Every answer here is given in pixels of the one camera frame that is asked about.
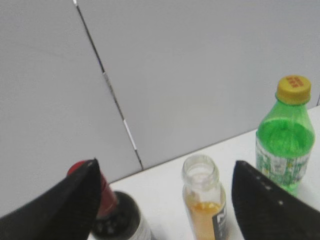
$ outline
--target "gray wall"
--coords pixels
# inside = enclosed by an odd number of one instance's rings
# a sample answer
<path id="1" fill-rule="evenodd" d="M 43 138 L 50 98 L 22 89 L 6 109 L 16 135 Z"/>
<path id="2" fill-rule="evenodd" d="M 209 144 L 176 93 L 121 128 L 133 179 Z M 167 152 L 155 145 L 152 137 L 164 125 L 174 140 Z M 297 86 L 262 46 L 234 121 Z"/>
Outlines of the gray wall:
<path id="1" fill-rule="evenodd" d="M 146 168 L 256 128 L 287 74 L 308 77 L 317 104 L 318 0 L 79 5 Z M 82 159 L 109 181 L 140 171 L 72 0 L 0 12 L 0 215 Z"/>
<path id="2" fill-rule="evenodd" d="M 79 4 L 146 167 L 256 128 L 285 75 L 316 106 L 318 0 Z"/>

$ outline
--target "bottle label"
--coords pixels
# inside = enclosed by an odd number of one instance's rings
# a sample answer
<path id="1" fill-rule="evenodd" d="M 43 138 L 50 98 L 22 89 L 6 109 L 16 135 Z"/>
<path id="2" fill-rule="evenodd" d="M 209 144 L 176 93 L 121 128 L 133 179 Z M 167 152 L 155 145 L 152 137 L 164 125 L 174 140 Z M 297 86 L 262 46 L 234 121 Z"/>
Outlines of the bottle label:
<path id="1" fill-rule="evenodd" d="M 279 157 L 268 152 L 255 141 L 256 168 L 279 185 L 289 186 L 299 182 L 305 175 L 310 152 L 299 157 Z"/>
<path id="2" fill-rule="evenodd" d="M 135 233 L 128 240 L 151 240 L 151 230 L 144 216 L 140 215 L 140 223 Z"/>
<path id="3" fill-rule="evenodd" d="M 227 228 L 227 209 L 226 204 L 216 215 L 212 217 L 213 231 L 215 240 L 227 239 L 228 228 Z"/>

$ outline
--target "wine bottle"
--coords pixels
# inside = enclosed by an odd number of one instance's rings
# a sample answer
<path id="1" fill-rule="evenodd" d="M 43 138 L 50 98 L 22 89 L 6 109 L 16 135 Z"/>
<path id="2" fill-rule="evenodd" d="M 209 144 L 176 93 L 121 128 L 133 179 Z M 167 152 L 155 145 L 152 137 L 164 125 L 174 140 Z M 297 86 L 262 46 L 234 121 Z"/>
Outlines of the wine bottle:
<path id="1" fill-rule="evenodd" d="M 84 162 L 73 165 L 68 174 Z M 136 201 L 125 192 L 112 191 L 103 174 L 100 207 L 91 233 L 97 240 L 154 240 Z"/>

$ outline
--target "yellow bottle cap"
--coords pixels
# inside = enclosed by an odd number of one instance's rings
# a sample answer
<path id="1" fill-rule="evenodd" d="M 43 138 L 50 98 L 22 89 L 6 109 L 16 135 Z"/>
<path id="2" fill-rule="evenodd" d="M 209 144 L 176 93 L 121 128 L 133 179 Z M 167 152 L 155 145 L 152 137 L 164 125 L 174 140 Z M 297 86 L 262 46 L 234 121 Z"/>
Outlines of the yellow bottle cap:
<path id="1" fill-rule="evenodd" d="M 310 100 L 311 82 L 299 75 L 283 77 L 278 84 L 276 98 L 285 104 L 300 105 Z"/>

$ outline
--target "orange liquid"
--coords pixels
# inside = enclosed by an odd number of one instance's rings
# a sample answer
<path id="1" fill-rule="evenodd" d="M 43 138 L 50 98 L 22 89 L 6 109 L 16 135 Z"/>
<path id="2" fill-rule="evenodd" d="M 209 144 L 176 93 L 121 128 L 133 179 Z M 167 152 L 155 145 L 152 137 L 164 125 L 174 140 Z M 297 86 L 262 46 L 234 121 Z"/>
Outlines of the orange liquid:
<path id="1" fill-rule="evenodd" d="M 186 202 L 197 240 L 215 240 L 212 217 L 221 210 L 214 202 Z"/>

